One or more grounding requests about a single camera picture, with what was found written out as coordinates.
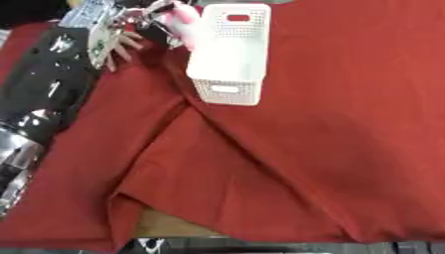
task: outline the red cloth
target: red cloth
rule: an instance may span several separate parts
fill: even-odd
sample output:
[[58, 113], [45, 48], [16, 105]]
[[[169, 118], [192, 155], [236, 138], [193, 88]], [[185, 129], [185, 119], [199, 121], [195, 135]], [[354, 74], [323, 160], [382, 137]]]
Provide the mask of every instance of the red cloth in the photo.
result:
[[[143, 204], [246, 240], [444, 240], [445, 2], [272, 15], [257, 107], [201, 102], [182, 51], [106, 75], [1, 243], [115, 249]], [[2, 76], [37, 33], [15, 34]]]

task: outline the silver metal part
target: silver metal part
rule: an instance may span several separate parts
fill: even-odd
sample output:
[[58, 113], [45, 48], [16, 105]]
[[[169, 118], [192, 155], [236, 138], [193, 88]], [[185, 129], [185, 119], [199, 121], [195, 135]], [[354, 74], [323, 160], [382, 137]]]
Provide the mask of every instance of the silver metal part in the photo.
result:
[[0, 217], [21, 198], [44, 147], [0, 127]]
[[68, 12], [59, 26], [88, 29], [88, 56], [94, 67], [101, 68], [123, 31], [124, 24], [115, 24], [123, 11], [112, 0], [85, 0]]
[[69, 50], [73, 45], [74, 45], [73, 38], [70, 38], [68, 35], [63, 35], [56, 39], [56, 41], [50, 47], [50, 51], [56, 53], [62, 53]]

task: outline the wrinkled cloth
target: wrinkled cloth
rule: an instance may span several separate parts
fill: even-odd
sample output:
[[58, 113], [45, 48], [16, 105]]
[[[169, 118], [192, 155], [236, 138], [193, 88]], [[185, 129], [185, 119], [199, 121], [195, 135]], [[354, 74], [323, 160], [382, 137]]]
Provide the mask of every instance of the wrinkled cloth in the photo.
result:
[[144, 205], [244, 240], [445, 239], [445, 2], [274, 5], [256, 107], [202, 102], [184, 50], [149, 55], [103, 77], [0, 244], [115, 249]]

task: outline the white plastic basket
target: white plastic basket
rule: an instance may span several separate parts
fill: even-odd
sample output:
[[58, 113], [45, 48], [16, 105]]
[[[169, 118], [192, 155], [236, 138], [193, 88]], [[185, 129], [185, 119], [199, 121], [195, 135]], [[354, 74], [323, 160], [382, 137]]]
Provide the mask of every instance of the white plastic basket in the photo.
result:
[[204, 9], [202, 36], [187, 69], [203, 101], [259, 102], [266, 75], [270, 13], [265, 4], [213, 4]]

